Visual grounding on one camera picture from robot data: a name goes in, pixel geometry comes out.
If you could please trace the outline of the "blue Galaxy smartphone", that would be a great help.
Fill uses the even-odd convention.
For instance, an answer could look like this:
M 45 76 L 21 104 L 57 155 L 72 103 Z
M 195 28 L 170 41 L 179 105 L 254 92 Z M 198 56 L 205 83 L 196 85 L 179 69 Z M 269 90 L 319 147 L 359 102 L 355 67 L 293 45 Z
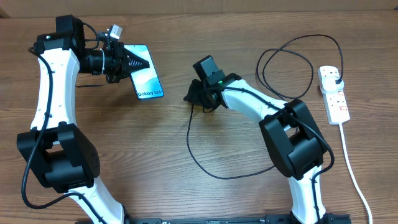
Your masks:
M 149 68 L 132 72 L 131 80 L 139 100 L 161 98 L 164 96 L 152 57 L 146 45 L 126 45 L 126 49 L 149 62 Z

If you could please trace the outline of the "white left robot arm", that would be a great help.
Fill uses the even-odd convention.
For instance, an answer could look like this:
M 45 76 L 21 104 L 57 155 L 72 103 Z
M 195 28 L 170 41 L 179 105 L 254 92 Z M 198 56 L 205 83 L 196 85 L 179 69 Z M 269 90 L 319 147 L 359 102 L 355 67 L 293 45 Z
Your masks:
M 58 16 L 55 32 L 39 35 L 30 48 L 40 66 L 39 97 L 30 130 L 17 135 L 17 148 L 26 161 L 24 177 L 34 174 L 59 200 L 74 200 L 91 223 L 132 223 L 100 178 L 98 151 L 76 124 L 76 80 L 89 73 L 117 83 L 150 64 L 125 48 L 119 26 L 96 32 L 94 47 L 86 46 L 86 27 L 75 16 Z

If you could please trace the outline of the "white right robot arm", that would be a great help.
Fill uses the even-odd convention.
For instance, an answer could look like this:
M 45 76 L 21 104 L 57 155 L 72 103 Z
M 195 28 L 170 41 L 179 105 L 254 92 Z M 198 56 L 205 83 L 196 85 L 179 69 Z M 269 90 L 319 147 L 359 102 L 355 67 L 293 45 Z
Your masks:
M 319 175 L 328 150 L 312 114 L 301 100 L 271 98 L 235 73 L 225 75 L 212 56 L 193 64 L 185 100 L 213 111 L 219 106 L 236 110 L 259 124 L 274 167 L 289 180 L 293 206 L 285 222 L 326 223 Z

